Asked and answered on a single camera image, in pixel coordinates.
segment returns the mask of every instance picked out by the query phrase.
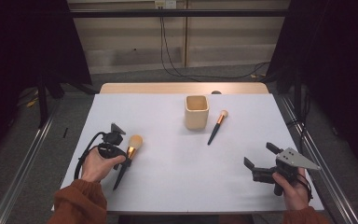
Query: makeup brush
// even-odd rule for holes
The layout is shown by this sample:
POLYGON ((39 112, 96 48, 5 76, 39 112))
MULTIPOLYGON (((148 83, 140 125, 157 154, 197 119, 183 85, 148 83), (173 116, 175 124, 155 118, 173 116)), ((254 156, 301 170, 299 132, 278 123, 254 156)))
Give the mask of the makeup brush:
POLYGON ((208 146, 212 143, 212 140, 214 138, 214 136, 216 135, 217 131, 220 128, 220 125, 222 124, 223 120, 228 116, 228 112, 226 110, 222 110, 222 112, 220 112, 220 117, 216 122, 216 125, 214 125, 211 137, 209 138, 208 141, 208 146))
POLYGON ((127 170, 127 167, 131 166, 132 159, 135 156, 136 151, 142 146, 143 142, 144 142, 144 140, 142 139, 141 135, 138 135, 138 134, 133 135, 130 138, 129 147, 127 148, 128 160, 121 164, 120 173, 118 173, 116 184, 113 187, 113 189, 116 189, 118 187, 118 184, 120 183, 121 178, 123 178, 123 175, 127 170))

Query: gold ferrule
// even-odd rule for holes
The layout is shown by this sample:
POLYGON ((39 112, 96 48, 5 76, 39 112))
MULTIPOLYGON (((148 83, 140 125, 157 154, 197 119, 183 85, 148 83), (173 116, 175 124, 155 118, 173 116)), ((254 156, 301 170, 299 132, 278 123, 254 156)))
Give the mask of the gold ferrule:
POLYGON ((127 149, 127 156, 132 160, 133 156, 135 156, 136 148, 135 147, 129 147, 127 149))
POLYGON ((220 115, 219 120, 217 121, 218 124, 221 124, 223 122, 223 119, 225 118, 225 116, 220 115))

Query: black curtain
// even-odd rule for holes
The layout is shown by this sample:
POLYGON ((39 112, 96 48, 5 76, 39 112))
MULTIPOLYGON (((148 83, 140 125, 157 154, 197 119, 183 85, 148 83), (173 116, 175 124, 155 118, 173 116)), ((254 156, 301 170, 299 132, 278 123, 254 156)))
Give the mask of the black curtain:
POLYGON ((19 93, 37 76, 57 86, 61 77, 91 84, 74 21, 65 0, 0 0, 0 139, 13 120, 19 93))
POLYGON ((292 0, 290 8, 303 16, 284 21, 268 77, 287 91, 300 71, 358 159, 358 1, 292 0))

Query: hand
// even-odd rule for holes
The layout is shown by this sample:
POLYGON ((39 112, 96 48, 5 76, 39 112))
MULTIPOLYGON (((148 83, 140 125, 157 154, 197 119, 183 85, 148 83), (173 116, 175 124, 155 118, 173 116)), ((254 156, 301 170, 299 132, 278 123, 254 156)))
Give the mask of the hand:
MULTIPOLYGON (((298 173, 305 176, 304 168, 298 168, 298 173)), ((283 188, 283 198, 287 210, 301 210, 308 207, 308 192, 304 186, 297 181, 291 185, 278 173, 274 173, 272 177, 283 188)), ((298 175, 297 177, 307 183, 302 176, 298 175)))
POLYGON ((124 160, 126 160, 124 156, 105 159, 98 152, 98 148, 94 147, 83 163, 81 179, 88 182, 100 182, 116 164, 124 160))

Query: metal frame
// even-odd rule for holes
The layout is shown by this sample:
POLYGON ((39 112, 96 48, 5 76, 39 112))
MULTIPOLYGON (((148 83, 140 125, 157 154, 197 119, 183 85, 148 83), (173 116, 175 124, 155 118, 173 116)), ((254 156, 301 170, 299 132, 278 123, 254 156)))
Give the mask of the metal frame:
MULTIPOLYGON (((169 9, 169 10, 159 10, 159 9, 150 9, 150 10, 71 10, 69 12, 61 11, 50 11, 50 12, 41 12, 33 11, 27 12, 28 16, 37 16, 37 17, 71 17, 71 18, 142 18, 142 17, 287 17, 289 11, 286 9, 272 9, 272 10, 203 10, 203 9, 169 9)), ((43 77, 41 77, 41 85, 39 88, 44 88, 43 77)), ((43 92, 39 92, 39 98, 46 98, 46 95, 43 95, 43 92)), ((48 113, 48 107, 46 100, 40 102, 41 115, 43 117, 48 113)), ((283 103, 289 112, 289 115, 294 119, 296 114, 293 112, 293 105, 288 99, 283 99, 283 103)), ((8 192, 6 193, 3 200, 0 202, 0 223, 6 223, 7 217, 11 211, 14 202, 18 195, 20 194, 23 181, 29 173, 29 170, 34 161, 34 156, 37 150, 42 145, 48 128, 51 125, 52 118, 55 114, 57 106, 54 106, 54 109, 49 116, 48 120, 41 120, 41 126, 43 129, 39 130, 37 133, 33 144, 31 145, 29 152, 24 159, 21 168, 16 174, 15 179, 10 185, 8 192)), ((296 129, 301 133, 302 127, 297 124, 296 129)), ((358 218, 354 214, 351 205, 349 204, 348 199, 345 194, 337 184, 337 181, 330 173, 327 165, 325 164, 319 150, 313 143, 310 135, 307 131, 304 134, 305 145, 312 156, 312 159, 317 162, 322 168, 322 177, 324 183, 326 184, 330 194, 332 195, 338 210, 345 219, 346 223, 358 223, 358 218)))
MULTIPOLYGON (((282 102, 290 118, 295 119, 296 113, 294 111, 295 107, 293 106, 292 101, 288 97, 283 96, 282 102)), ((336 179, 333 177, 333 174, 330 172, 330 169, 328 168, 326 162, 324 161, 322 154, 319 152, 319 149, 316 147, 307 129, 303 130, 303 126, 297 123, 296 130, 298 131, 299 135, 301 135, 301 133, 303 134, 303 143, 307 151, 309 152, 312 160, 317 165, 322 167, 322 170, 320 171, 321 177, 324 180, 324 183, 328 191, 330 192, 330 195, 332 196, 340 214, 344 218, 345 223, 348 224, 358 223, 358 218, 354 213, 354 210, 351 207, 349 200, 345 196, 345 193, 342 191, 336 179)))

